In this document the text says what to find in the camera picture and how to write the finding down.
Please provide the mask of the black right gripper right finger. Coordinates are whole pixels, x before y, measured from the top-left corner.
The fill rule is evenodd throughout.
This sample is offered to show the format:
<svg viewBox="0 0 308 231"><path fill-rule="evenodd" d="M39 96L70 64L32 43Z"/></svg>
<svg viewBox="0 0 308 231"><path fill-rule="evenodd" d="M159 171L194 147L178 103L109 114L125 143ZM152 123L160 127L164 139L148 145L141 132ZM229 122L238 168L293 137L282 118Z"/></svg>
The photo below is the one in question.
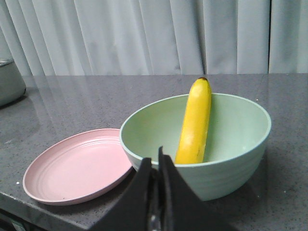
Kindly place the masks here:
<svg viewBox="0 0 308 231"><path fill-rule="evenodd" d="M163 231L235 231L219 214L207 208L158 148L158 189Z"/></svg>

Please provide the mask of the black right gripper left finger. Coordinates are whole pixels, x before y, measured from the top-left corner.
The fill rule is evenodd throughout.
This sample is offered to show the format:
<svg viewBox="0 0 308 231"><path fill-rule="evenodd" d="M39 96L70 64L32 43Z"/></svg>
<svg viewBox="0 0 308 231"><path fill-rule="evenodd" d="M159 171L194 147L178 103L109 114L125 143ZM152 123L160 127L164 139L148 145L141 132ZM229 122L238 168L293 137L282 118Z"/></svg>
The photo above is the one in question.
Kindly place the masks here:
<svg viewBox="0 0 308 231"><path fill-rule="evenodd" d="M137 174L119 201L93 225L91 231L145 231L148 216L148 189L152 164L150 158L141 161Z"/></svg>

